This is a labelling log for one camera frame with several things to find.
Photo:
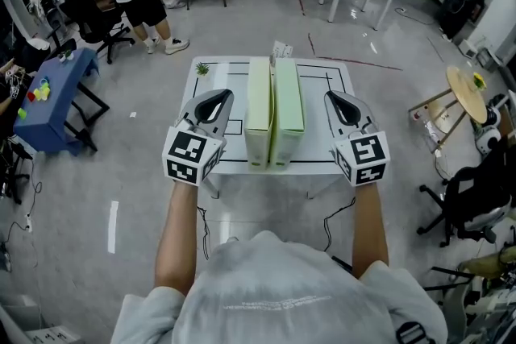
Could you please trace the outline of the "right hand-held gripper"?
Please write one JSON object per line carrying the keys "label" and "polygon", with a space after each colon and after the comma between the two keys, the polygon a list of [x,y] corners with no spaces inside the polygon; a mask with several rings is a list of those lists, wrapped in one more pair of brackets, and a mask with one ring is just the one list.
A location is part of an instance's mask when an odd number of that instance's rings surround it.
{"label": "right hand-held gripper", "polygon": [[389,146],[368,105],[336,90],[326,92],[324,104],[334,138],[330,152],[349,184],[382,180],[391,160]]}

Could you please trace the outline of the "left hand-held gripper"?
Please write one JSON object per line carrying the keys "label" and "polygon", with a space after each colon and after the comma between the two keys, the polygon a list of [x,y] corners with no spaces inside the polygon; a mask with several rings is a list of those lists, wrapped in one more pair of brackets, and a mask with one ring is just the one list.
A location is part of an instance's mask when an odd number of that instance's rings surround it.
{"label": "left hand-held gripper", "polygon": [[162,151],[164,175],[199,187],[220,161],[234,94],[214,89],[190,99],[168,130]]}

